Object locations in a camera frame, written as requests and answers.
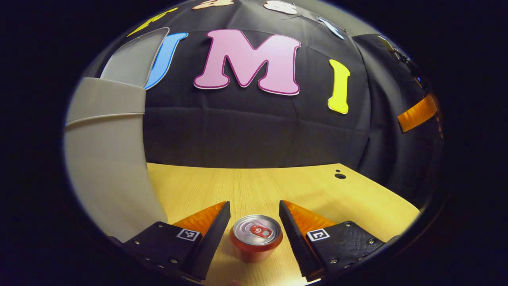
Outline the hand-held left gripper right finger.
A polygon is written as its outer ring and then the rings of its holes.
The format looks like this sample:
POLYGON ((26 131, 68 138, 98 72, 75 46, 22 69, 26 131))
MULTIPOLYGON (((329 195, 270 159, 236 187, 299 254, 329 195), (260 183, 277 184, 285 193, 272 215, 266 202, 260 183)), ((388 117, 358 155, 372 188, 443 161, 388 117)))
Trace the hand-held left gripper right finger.
POLYGON ((338 223, 287 200, 278 215, 307 281, 345 275, 391 246, 352 220, 338 223))

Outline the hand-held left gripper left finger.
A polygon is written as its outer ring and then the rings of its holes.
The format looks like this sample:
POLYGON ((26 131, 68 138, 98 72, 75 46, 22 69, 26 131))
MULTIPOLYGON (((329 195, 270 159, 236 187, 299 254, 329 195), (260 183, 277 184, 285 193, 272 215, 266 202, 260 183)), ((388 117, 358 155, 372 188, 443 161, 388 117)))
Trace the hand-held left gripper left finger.
POLYGON ((121 248, 152 271, 204 281, 230 217, 223 201, 174 224, 155 222, 121 248))

